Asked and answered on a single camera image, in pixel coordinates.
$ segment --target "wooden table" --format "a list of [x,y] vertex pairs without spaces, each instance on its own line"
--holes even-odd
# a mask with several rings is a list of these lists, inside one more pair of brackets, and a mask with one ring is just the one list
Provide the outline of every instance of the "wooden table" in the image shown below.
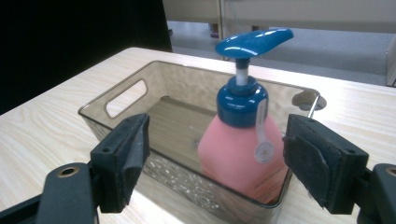
[[[180,63],[233,73],[234,64],[147,49],[127,49],[0,117],[0,210],[41,193],[51,170],[75,161],[87,162],[98,140],[78,109],[152,61]],[[250,66],[254,77],[318,90],[327,107],[319,120],[370,154],[368,167],[396,163],[396,89],[326,77]],[[143,189],[142,175],[130,205],[121,214],[100,214],[101,223],[220,223],[190,202],[162,207]],[[158,185],[159,195],[174,194]],[[278,223],[356,223],[352,216],[333,216],[308,196],[294,177]]]

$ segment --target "plastic container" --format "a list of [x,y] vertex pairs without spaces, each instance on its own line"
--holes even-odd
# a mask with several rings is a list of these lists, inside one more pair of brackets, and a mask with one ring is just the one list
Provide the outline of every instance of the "plastic container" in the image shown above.
[[[222,186],[201,171],[197,146],[216,115],[218,90],[232,75],[152,62],[84,105],[78,113],[99,140],[123,119],[148,113],[151,154],[144,174],[230,223],[276,223],[291,172],[285,175],[277,200],[260,203]],[[290,113],[312,116],[319,98],[317,91],[257,81],[272,98],[268,113],[281,132],[286,131]]]

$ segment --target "pink soap bottle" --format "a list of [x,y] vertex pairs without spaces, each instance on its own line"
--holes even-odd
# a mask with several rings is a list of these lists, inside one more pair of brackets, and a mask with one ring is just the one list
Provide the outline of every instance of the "pink soap bottle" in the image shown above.
[[[280,40],[272,41],[271,48],[265,44],[266,49],[259,51],[257,43],[265,38],[256,39],[255,45],[247,48],[244,39],[265,34],[269,35],[267,41]],[[292,32],[289,29],[256,31],[240,36],[227,38],[216,47],[220,54],[236,58],[236,76],[219,90],[218,114],[200,141],[198,155],[206,176],[261,203],[270,203],[280,194],[288,168],[283,162],[282,134],[267,113],[268,92],[254,77],[248,76],[248,63],[251,52],[256,55],[266,52],[285,38],[292,38]],[[243,48],[233,42],[237,38]]]

